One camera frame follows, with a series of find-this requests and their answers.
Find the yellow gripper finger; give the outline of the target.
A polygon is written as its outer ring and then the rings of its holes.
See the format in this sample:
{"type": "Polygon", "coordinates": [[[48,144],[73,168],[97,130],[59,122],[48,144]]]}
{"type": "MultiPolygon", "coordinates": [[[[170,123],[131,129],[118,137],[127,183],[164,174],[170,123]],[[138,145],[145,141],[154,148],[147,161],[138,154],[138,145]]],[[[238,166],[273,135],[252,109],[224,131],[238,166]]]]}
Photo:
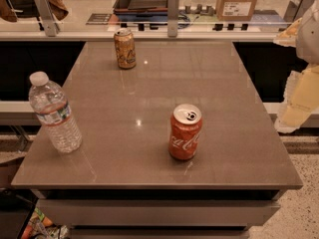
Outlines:
{"type": "Polygon", "coordinates": [[[294,21],[286,30],[273,39],[273,43],[283,47],[298,48],[300,46],[300,27],[302,19],[294,21]]]}
{"type": "Polygon", "coordinates": [[[274,126],[278,132],[290,133],[319,108],[319,65],[309,64],[301,73],[292,71],[283,97],[274,126]]]}

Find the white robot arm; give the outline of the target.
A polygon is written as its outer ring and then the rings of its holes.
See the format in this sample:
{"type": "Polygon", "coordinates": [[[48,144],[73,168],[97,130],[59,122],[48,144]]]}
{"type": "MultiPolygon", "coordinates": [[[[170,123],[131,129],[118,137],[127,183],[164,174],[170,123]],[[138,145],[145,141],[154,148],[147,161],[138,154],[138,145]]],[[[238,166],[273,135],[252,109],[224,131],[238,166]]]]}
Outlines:
{"type": "Polygon", "coordinates": [[[284,101],[279,105],[275,128],[290,133],[300,128],[319,108],[319,1],[315,2],[273,42],[294,47],[298,58],[308,63],[301,73],[292,71],[287,78],[284,101]]]}

